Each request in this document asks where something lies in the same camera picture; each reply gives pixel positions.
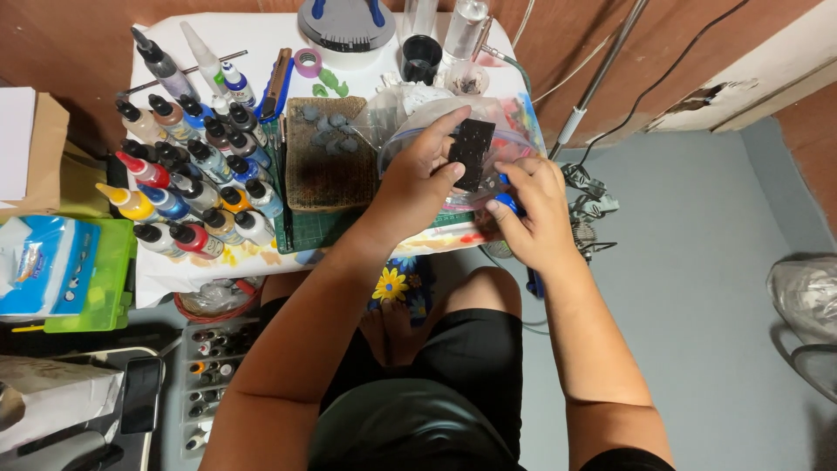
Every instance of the green hose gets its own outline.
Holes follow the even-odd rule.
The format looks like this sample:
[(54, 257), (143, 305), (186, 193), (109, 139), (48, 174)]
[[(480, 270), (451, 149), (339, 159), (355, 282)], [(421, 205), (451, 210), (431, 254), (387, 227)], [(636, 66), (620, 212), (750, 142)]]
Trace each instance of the green hose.
[(514, 65), (521, 72), (521, 75), (523, 75), (523, 81), (526, 82), (526, 92), (529, 94), (529, 96), (531, 96), (531, 82), (529, 81), (529, 74), (527, 74), (526, 71), (523, 70), (523, 67), (511, 57), (506, 56), (503, 58), (503, 60), (511, 65)]

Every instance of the yellow paint bottle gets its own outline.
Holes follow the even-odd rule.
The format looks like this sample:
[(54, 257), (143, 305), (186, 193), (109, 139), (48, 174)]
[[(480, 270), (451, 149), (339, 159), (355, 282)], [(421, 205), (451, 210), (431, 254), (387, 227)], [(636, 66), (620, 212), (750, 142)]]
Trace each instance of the yellow paint bottle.
[(253, 206), (244, 197), (244, 191), (240, 189), (229, 186), (221, 188), (221, 199), (223, 199), (223, 208), (231, 213), (253, 210)]
[(96, 184), (96, 189), (105, 194), (119, 212), (130, 220), (146, 224), (166, 222), (154, 209), (148, 197), (139, 191), (114, 188), (106, 184)]

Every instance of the masking tape roll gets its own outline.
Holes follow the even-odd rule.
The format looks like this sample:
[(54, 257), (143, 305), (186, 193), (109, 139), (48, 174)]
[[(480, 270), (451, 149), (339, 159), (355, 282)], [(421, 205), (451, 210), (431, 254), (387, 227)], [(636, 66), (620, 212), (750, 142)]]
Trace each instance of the masking tape roll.
[(294, 69), (307, 79), (313, 79), (322, 70), (320, 53), (311, 48), (304, 48), (294, 54)]

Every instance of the smartphone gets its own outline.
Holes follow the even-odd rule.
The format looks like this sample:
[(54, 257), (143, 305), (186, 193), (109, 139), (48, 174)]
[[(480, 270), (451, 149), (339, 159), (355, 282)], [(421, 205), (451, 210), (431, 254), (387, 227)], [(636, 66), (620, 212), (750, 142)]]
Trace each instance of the smartphone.
[(122, 390), (122, 435), (154, 432), (162, 383), (162, 358), (128, 360)]

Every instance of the tissue pack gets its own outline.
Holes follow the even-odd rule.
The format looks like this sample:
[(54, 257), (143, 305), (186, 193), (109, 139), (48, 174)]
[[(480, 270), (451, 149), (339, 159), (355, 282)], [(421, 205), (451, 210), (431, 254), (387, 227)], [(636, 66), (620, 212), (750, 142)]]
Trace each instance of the tissue pack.
[[(8, 286), (11, 290), (0, 297), (0, 315), (35, 318), (80, 314), (101, 229), (59, 216), (25, 216), (20, 222), (31, 232), (23, 239), (22, 249), (18, 246), (14, 250), (21, 255)], [(0, 227), (0, 245), (8, 253), (20, 240), (4, 235), (3, 229), (6, 226)]]

